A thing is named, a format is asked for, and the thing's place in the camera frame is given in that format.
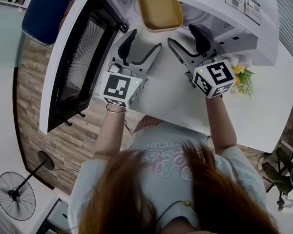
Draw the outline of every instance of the floor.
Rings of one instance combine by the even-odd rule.
[[[43,81],[51,55],[52,46],[45,47],[26,38],[22,65],[17,81],[17,112],[20,126],[21,142],[28,167],[34,170],[39,165],[37,152],[43,150],[50,155],[55,163],[55,169],[72,169],[71,171],[45,171],[41,168],[39,176],[61,191],[71,194],[81,164],[92,158],[93,144],[97,139],[105,116],[105,103],[92,98],[89,109],[83,111],[85,118],[73,117],[71,127],[64,124],[54,129],[48,135],[39,130],[40,103]],[[143,114],[129,111],[126,114],[127,125],[134,129]],[[293,146],[293,111],[282,134],[283,140]],[[122,150],[130,143],[130,134],[125,129]],[[257,168],[261,151],[240,146],[252,165]],[[270,183],[263,180],[266,188]]]

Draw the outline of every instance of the electric fan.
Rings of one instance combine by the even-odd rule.
[[[41,164],[27,177],[15,172],[6,172],[0,176],[0,205],[11,218],[19,221],[28,220],[35,211],[36,199],[28,180],[42,166],[53,170],[51,158],[43,151],[38,152]]]

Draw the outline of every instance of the fan stand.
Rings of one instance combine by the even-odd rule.
[[[41,164],[30,174],[28,177],[20,184],[17,189],[12,189],[8,191],[8,194],[10,198],[12,198],[14,201],[20,202],[20,189],[21,187],[26,184],[26,182],[38,171],[42,166],[44,166],[47,170],[53,170],[54,169],[54,163],[50,156],[46,154],[44,151],[38,152],[38,159],[41,162]]]

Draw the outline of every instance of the yellow tray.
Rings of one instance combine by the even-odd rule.
[[[162,32],[179,28],[184,18],[179,1],[138,0],[141,17],[151,32]]]

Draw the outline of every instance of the white table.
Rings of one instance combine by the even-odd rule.
[[[140,21],[132,21],[130,29],[138,29],[137,42],[133,43],[129,57],[140,60],[159,42],[163,48],[153,68],[149,81],[134,101],[132,109],[195,131],[210,134],[205,96],[189,83],[187,71],[171,52],[167,38],[179,41],[190,52],[195,52],[194,40],[187,39],[188,30],[149,33]],[[109,56],[105,60],[96,84],[94,96],[98,96],[102,72],[108,70]],[[271,153],[286,125],[293,105],[293,57],[280,43],[275,67],[254,66],[254,94],[226,93],[223,96],[228,114],[234,125],[238,144]]]

